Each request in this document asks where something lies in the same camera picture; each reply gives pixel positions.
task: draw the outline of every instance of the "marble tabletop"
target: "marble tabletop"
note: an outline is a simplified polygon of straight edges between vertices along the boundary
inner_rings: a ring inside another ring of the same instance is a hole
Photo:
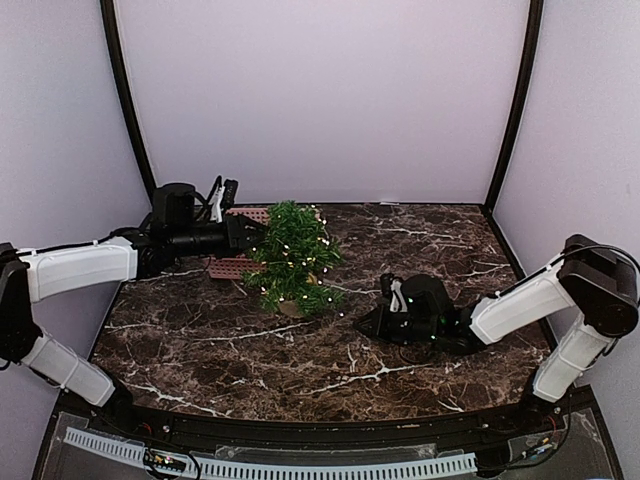
[[[440,277],[456,306],[516,279],[478,207],[323,205],[344,264],[325,278],[339,310],[305,319],[264,312],[259,292],[212,280],[203,261],[126,284],[93,361],[147,407],[248,420],[365,421],[514,403],[548,354],[538,324],[467,357],[362,336],[378,278]]]

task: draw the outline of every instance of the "pink plastic basket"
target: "pink plastic basket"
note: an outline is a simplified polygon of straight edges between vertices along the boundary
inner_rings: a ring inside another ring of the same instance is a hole
[[[269,214],[266,208],[231,208],[228,213],[246,215],[250,219],[265,225],[269,223]],[[242,272],[262,272],[265,270],[265,266],[246,258],[244,255],[221,259],[211,257],[208,270],[211,278],[240,280],[242,279]]]

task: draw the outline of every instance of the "robotic arm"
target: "robotic arm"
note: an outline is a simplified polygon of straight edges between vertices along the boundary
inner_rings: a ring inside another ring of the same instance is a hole
[[[265,227],[225,213],[237,186],[235,180],[223,185],[218,177],[205,199],[192,185],[165,185],[154,192],[152,212],[140,227],[121,228],[86,244],[42,250],[0,244],[0,358],[105,407],[115,397],[117,381],[36,325],[31,304],[99,283],[152,278],[181,257],[234,257],[253,247]]]
[[[621,252],[574,235],[542,269],[461,310],[453,307],[437,278],[415,275],[402,281],[385,274],[381,305],[354,326],[388,342],[431,342],[439,350],[467,355],[540,318],[577,306],[578,317],[537,370],[532,392],[526,392],[553,403],[638,323],[637,262],[613,251]]]

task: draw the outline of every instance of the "black metal bar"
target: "black metal bar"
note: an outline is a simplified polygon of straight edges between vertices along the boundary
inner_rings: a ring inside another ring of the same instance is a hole
[[[495,218],[493,218],[491,210],[489,210],[486,206],[480,207],[480,210],[486,218],[487,223],[489,224],[489,228],[491,228],[491,231],[493,232],[493,235],[496,237],[496,240],[498,240],[500,248],[502,248],[502,251],[507,257],[507,261],[511,265],[513,272],[516,274],[518,280],[522,280],[526,277],[526,274],[522,269],[522,265],[520,265],[520,262],[518,261],[515,253],[511,249],[511,245],[509,245],[509,242],[507,242],[504,233],[502,233],[500,225],[498,225]],[[542,328],[542,333],[544,334],[544,337],[549,344],[549,348],[551,348],[551,350],[555,349],[558,346],[558,341],[556,340],[556,336],[553,334],[551,325],[549,325],[549,320],[546,317],[540,320],[540,327]]]
[[[124,121],[129,132],[129,139],[133,147],[133,153],[136,157],[136,163],[142,176],[144,188],[147,191],[149,199],[156,189],[156,180],[151,170],[149,157],[144,148],[142,134],[140,133],[140,125],[138,117],[133,106],[133,98],[129,88],[127,79],[127,71],[124,65],[124,57],[122,55],[122,45],[120,44],[120,35],[118,34],[118,23],[116,20],[116,11],[113,0],[100,0],[100,8],[102,9],[102,23],[104,25],[104,34],[107,39],[107,48],[109,49],[109,57],[111,58],[111,68],[113,70],[113,78],[116,82],[118,97],[120,97],[120,107]]]
[[[533,71],[533,62],[536,56],[536,47],[538,46],[538,35],[540,33],[540,24],[542,22],[542,7],[544,0],[531,0],[529,4],[529,19],[527,21],[527,31],[524,37],[524,47],[522,48],[522,57],[520,59],[520,69],[518,70],[518,79],[516,88],[513,93],[513,101],[511,103],[511,111],[509,112],[509,120],[502,139],[502,146],[496,162],[496,168],[491,179],[491,186],[487,193],[484,206],[493,212],[500,196],[500,190],[507,175],[509,161],[513,154],[513,147],[518,136],[520,121],[522,120],[522,112],[527,100],[527,92],[529,91],[529,83],[531,81],[531,72]]]

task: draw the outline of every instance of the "artificial plant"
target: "artificial plant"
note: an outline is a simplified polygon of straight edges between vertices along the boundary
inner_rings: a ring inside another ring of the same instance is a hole
[[[313,315],[337,305],[340,292],[323,285],[322,276],[341,261],[337,244],[313,206],[287,201],[269,207],[264,241],[247,256],[264,265],[262,272],[245,272],[248,287],[261,289],[266,310],[283,310],[294,303],[297,316]]]

